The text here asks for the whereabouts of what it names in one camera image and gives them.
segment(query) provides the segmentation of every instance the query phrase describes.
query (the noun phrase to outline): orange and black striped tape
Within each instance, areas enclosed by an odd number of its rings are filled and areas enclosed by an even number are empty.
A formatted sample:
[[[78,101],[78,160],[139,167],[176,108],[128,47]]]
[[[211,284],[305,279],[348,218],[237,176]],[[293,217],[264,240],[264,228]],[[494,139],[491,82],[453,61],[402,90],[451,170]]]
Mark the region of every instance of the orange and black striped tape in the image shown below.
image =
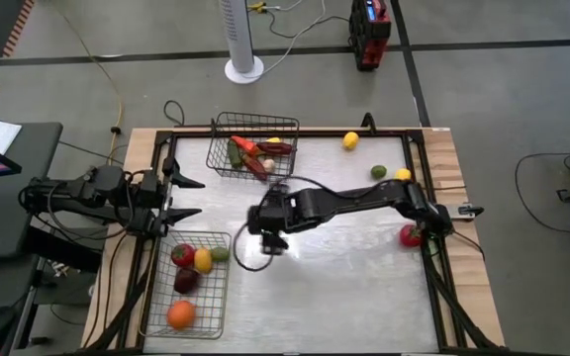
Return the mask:
[[[4,57],[11,57],[12,53],[15,51],[15,47],[21,38],[21,31],[24,30],[24,27],[28,22],[28,18],[30,17],[30,12],[34,6],[35,0],[26,0],[24,5],[21,7],[21,11],[17,17],[17,22],[12,28],[12,32],[10,33],[10,37],[6,42],[6,45],[4,45]]]

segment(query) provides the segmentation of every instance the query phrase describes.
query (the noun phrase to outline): wire basket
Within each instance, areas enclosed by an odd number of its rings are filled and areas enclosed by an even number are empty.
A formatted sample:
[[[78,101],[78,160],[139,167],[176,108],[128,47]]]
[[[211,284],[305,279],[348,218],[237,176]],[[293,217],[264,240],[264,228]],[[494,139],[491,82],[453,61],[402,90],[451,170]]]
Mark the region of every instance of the wire basket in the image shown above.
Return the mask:
[[[228,141],[236,134],[252,142],[265,142],[269,138],[279,137],[281,142],[291,144],[292,153],[287,155],[265,155],[261,159],[273,159],[274,171],[268,174],[268,180],[275,180],[294,173],[296,145],[300,122],[293,118],[265,115],[223,112],[213,123],[213,139],[208,149],[206,166],[222,177],[258,180],[247,168],[233,168],[228,157]]]
[[[219,338],[224,332],[230,261],[213,262],[211,272],[200,276],[198,287],[181,295],[173,289],[179,267],[173,264],[170,254],[180,243],[188,243],[195,249],[221,246],[230,250],[231,236],[225,232],[172,230],[159,243],[148,322],[146,332],[141,333],[147,337]],[[166,321],[168,309],[177,301],[188,301],[196,307],[195,322],[182,330],[173,329]]]

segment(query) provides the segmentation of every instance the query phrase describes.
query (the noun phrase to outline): gray floor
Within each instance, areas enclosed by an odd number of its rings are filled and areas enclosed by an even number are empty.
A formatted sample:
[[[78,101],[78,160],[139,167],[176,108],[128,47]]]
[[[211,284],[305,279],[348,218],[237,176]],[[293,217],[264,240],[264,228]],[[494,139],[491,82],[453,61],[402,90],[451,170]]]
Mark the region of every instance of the gray floor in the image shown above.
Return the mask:
[[[56,3],[95,54],[226,49],[215,0]],[[295,11],[277,14],[277,28],[295,32],[316,16],[319,3],[306,1]],[[328,3],[331,14],[348,14],[350,1]],[[413,44],[570,39],[570,0],[401,4]],[[286,44],[267,32],[267,18],[253,15],[251,23],[256,47]],[[330,22],[305,34],[298,45],[342,45],[346,33],[345,24]],[[394,34],[392,44],[397,43]],[[51,2],[40,0],[15,57],[83,54]],[[507,344],[570,355],[570,234],[543,228],[526,214],[513,176],[526,154],[570,152],[570,47],[419,52],[415,59],[430,120],[453,129],[470,198],[486,208],[477,224]],[[182,103],[191,124],[207,123],[221,111],[245,111],[297,117],[305,125],[357,125],[369,111],[379,125],[419,125],[397,52],[387,53],[373,73],[357,72],[348,54],[296,55],[246,87],[226,80],[224,63],[107,65],[125,98],[125,131],[169,126],[161,113],[167,99]],[[2,120],[60,121],[64,140],[107,152],[108,127],[116,114],[111,87],[93,64],[0,67]],[[101,161],[60,147],[50,174],[72,177]],[[534,159],[521,171],[522,193],[531,208],[543,220],[570,228],[570,206],[558,203],[554,194],[568,184],[570,174],[560,159]],[[80,332],[42,312],[35,334],[58,335],[57,341],[50,349],[22,353],[71,349]]]

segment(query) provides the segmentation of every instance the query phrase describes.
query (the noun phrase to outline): orange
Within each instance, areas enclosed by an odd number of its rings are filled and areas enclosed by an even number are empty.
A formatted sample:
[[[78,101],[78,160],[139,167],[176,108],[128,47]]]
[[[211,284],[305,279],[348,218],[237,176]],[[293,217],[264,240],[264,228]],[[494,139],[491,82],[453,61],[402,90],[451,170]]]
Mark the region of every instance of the orange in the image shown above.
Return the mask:
[[[166,321],[175,330],[192,325],[195,321],[195,306],[188,301],[175,302],[166,314]]]

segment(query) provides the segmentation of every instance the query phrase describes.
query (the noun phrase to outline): red tomato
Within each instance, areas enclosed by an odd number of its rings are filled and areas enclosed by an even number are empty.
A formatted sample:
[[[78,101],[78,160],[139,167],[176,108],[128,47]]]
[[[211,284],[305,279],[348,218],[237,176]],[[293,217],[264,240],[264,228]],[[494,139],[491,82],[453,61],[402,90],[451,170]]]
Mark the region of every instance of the red tomato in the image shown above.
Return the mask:
[[[195,260],[195,248],[186,243],[178,244],[170,253],[170,259],[176,266],[191,267]]]
[[[407,224],[400,230],[400,242],[406,247],[417,247],[422,244],[422,231],[413,224]]]

